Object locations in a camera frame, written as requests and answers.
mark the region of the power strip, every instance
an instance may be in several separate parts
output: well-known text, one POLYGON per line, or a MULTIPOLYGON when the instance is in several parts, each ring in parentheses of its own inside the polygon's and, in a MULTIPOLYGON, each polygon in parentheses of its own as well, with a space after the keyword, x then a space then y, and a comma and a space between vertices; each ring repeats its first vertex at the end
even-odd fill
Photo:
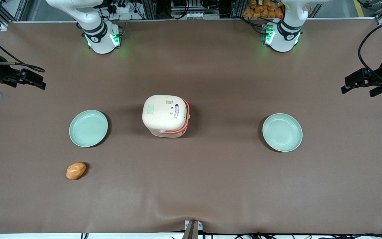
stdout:
POLYGON ((131 6, 130 6, 130 3, 126 3, 126 7, 119 7, 117 6, 117 13, 129 13, 129 11, 131 10, 131 6))

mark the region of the plate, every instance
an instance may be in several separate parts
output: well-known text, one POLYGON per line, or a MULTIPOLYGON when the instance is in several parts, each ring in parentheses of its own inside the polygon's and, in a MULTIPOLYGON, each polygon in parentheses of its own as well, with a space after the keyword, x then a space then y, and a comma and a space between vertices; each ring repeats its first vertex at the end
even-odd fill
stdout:
POLYGON ((262 133, 267 144, 280 152, 295 150, 303 140, 298 121, 283 113, 269 116, 263 123, 262 133))
POLYGON ((96 110, 87 110, 70 123, 69 136, 80 147, 91 147, 103 140, 109 124, 105 115, 96 110))

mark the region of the table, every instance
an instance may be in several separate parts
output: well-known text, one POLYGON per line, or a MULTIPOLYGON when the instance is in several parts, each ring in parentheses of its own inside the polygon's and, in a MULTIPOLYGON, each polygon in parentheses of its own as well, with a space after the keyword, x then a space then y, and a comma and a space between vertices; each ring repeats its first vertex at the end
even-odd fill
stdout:
MULTIPOLYGON (((73 23, 11 23, 0 44, 44 67, 47 89, 0 85, 0 233, 176 231, 186 219, 209 233, 382 233, 382 95, 340 90, 375 26, 308 20, 277 53, 239 20, 130 23, 120 50, 97 55, 73 23), (182 138, 143 125, 154 94, 190 103, 182 138), (110 131, 80 148, 68 127, 88 109, 110 131), (303 128, 293 152, 261 136, 278 112, 303 128), (76 161, 91 167, 67 180, 76 161)), ((362 55, 382 62, 382 29, 362 55)))

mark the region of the black cable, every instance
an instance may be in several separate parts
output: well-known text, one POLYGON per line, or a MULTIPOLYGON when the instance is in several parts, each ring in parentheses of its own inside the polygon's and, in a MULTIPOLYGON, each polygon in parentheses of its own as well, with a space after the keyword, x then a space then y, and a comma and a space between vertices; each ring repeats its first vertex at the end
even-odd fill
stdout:
POLYGON ((138 5, 135 1, 132 1, 132 4, 134 5, 135 9, 138 12, 138 15, 142 18, 142 20, 145 20, 144 15, 141 13, 141 10, 138 8, 138 5))
POLYGON ((217 5, 215 5, 215 6, 204 5, 203 0, 200 0, 200 5, 203 6, 203 8, 206 8, 206 9, 209 9, 209 10, 219 8, 219 3, 217 5))
MULTIPOLYGON (((241 20, 243 20, 245 23, 247 23, 247 24, 249 24, 249 25, 252 25, 252 26, 259 26, 259 27, 261 27, 262 26, 262 24, 256 24, 256 23, 252 23, 251 21, 250 21, 250 18, 247 20, 247 19, 245 19, 245 18, 243 18, 243 17, 240 17, 240 16, 236 16, 236 17, 233 17, 233 18, 239 18, 239 19, 241 19, 241 20)), ((261 18, 261 19, 263 19, 263 20, 265 20, 265 21, 268 21, 268 22, 270 22, 270 23, 275 23, 275 24, 278 24, 278 23, 280 23, 280 22, 273 22, 273 21, 271 21, 271 20, 269 20, 269 19, 266 19, 266 18, 261 18)))
POLYGON ((369 2, 362 3, 360 0, 356 0, 360 5, 362 5, 364 8, 366 7, 372 7, 372 5, 369 4, 369 2))
POLYGON ((107 15, 103 14, 103 11, 101 11, 101 7, 98 6, 98 8, 100 9, 101 17, 102 17, 103 19, 104 19, 104 18, 108 19, 109 17, 108 17, 107 15))
POLYGON ((374 28, 372 31, 370 31, 370 32, 368 33, 368 35, 366 35, 365 38, 362 40, 362 42, 360 43, 359 48, 358 48, 358 50, 357 50, 357 55, 358 55, 359 60, 360 60, 360 62, 362 63, 362 65, 363 65, 368 71, 370 71, 370 73, 372 73, 374 76, 378 77, 379 79, 382 79, 382 77, 379 76, 373 69, 371 69, 371 67, 369 67, 369 66, 365 63, 365 61, 362 59, 362 55, 360 54, 360 50, 362 49, 362 46, 363 46, 363 44, 365 43, 365 41, 368 39, 368 37, 369 37, 370 35, 372 35, 376 30, 380 29, 381 27, 382 27, 382 24, 378 25, 376 28, 374 28))
POLYGON ((168 13, 167 7, 169 6, 169 2, 170 2, 170 0, 165 1, 165 14, 168 16, 168 18, 179 20, 179 19, 183 18, 185 15, 187 15, 188 10, 190 8, 188 0, 185 0, 184 12, 182 13, 182 15, 179 18, 175 18, 168 13))
POLYGON ((16 58, 15 56, 13 56, 11 53, 9 53, 8 51, 6 51, 6 50, 4 49, 4 47, 1 47, 1 45, 0 45, 0 49, 3 50, 8 56, 11 56, 12 59, 18 61, 18 62, 15 63, 15 65, 23 65, 23 66, 25 66, 25 67, 27 67, 27 68, 30 68, 30 69, 34 70, 34 71, 38 71, 38 72, 42 72, 42 73, 45 72, 45 70, 44 70, 43 68, 41 68, 41 67, 38 67, 38 66, 35 66, 35 65, 29 65, 29 64, 26 64, 26 63, 24 63, 23 61, 17 59, 17 58, 16 58))

